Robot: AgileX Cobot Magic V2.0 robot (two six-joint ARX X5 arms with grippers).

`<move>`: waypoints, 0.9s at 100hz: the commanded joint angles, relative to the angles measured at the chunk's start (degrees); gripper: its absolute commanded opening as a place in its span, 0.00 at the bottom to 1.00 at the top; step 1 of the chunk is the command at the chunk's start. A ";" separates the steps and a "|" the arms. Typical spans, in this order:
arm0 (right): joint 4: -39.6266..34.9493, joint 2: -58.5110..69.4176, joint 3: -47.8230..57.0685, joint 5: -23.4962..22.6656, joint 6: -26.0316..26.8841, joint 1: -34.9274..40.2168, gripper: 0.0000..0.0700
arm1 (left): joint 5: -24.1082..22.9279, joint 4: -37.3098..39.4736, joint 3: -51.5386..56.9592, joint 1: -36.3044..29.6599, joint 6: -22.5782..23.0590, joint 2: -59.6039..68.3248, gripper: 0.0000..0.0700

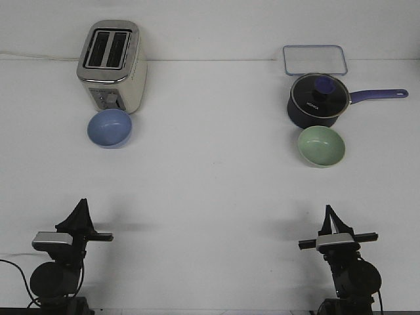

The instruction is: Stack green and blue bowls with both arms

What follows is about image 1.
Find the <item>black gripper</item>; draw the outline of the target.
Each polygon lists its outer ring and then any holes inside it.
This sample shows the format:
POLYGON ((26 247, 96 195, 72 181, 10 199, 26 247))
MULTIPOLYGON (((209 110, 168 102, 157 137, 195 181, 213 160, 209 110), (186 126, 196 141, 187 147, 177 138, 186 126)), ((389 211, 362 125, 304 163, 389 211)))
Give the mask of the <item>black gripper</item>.
MULTIPOLYGON (((355 243, 350 245, 344 245, 336 250, 329 250, 324 253, 321 253, 327 257, 327 259, 352 259, 355 256, 356 252, 360 249, 360 244, 365 242, 376 242, 378 240, 378 233, 370 232, 363 234, 354 234, 352 227, 346 225, 333 210, 332 206, 325 206, 325 217, 322 228, 320 230, 320 235, 330 235, 332 234, 331 223, 335 228, 337 234, 347 233, 350 234, 355 243)), ((300 250, 303 249, 316 249, 316 239, 312 240, 300 240, 298 241, 298 246, 300 250)))
POLYGON ((61 263, 80 263, 85 258, 88 242, 111 242, 114 239, 112 233, 95 232, 87 198, 82 198, 70 215, 55 226, 57 230, 81 230, 85 227, 90 231, 87 234, 63 232, 73 237, 73 244, 51 245, 49 256, 61 263))

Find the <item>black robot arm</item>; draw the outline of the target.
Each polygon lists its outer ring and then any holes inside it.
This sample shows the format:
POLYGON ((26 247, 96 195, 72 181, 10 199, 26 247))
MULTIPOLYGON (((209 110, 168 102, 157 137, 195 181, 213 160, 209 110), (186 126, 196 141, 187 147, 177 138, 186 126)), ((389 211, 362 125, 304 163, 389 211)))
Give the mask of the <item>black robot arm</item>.
POLYGON ((300 240, 300 250, 315 249, 330 267, 336 298, 324 299, 316 314, 373 314, 374 294, 380 294, 381 275, 360 254, 361 243, 375 242, 378 233, 356 234, 326 205, 318 236, 300 240))
POLYGON ((41 314, 94 314, 87 298, 78 295, 84 280, 88 242, 110 242, 112 233, 95 230, 87 199, 81 199, 54 232, 38 232, 32 247, 51 260, 39 265, 30 277, 41 314))

